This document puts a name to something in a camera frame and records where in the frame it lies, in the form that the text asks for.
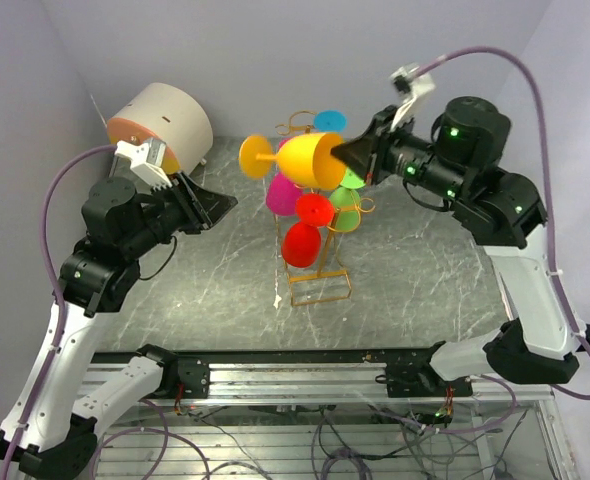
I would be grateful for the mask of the green wine glass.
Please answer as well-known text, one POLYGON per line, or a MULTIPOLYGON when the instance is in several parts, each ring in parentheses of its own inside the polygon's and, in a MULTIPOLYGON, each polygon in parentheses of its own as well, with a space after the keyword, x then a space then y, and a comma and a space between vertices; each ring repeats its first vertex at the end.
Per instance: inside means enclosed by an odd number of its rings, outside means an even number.
POLYGON ((358 190, 365 185, 364 180, 347 168, 339 186, 330 195, 331 204, 339 211, 334 226, 338 232, 349 233, 359 227, 361 197, 358 190))

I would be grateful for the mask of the orange wine glass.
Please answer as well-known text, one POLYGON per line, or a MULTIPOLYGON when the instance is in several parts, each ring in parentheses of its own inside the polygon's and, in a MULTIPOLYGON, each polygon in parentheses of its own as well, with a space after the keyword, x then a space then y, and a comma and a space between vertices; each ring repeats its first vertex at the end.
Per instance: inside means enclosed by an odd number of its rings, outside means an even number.
POLYGON ((293 137, 274 152, 267 138, 252 135, 240 147, 239 166, 247 177, 261 179, 276 165, 296 185, 333 190, 343 180, 346 166, 331 150, 342 143, 338 133, 309 133, 293 137))

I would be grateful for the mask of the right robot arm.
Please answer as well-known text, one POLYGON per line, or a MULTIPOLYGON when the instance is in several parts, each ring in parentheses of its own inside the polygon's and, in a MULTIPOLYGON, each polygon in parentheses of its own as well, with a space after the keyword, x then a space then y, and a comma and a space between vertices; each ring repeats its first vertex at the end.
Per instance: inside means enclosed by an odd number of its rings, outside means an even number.
POLYGON ((434 396, 453 380, 496 374, 565 390, 579 369, 578 353, 590 348, 590 325, 573 319, 562 297, 546 250, 552 219, 536 185, 499 165, 510 119, 485 99, 463 96, 448 102, 430 139, 413 128, 411 120, 394 126, 387 107, 331 154, 369 185, 395 175, 405 189, 440 197, 436 211, 451 214, 483 248, 513 305, 508 321, 491 332, 434 345, 415 373, 417 387, 434 396))

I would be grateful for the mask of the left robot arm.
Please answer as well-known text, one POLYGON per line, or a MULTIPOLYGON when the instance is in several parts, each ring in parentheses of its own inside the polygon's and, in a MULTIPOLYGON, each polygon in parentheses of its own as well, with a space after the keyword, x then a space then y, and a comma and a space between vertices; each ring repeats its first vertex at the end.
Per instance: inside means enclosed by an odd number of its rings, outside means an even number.
POLYGON ((183 172, 166 187, 138 192, 112 176, 89 191, 81 212, 86 235, 60 269, 63 296, 54 301, 38 358, 53 358, 45 377, 33 367, 13 409, 0 424, 0 460, 34 479, 74 479, 89 464, 99 438, 134 403, 176 394, 179 360, 146 345, 127 366, 85 397, 78 391, 111 314, 141 280, 140 259, 177 234, 217 225, 235 197, 206 190, 183 172))

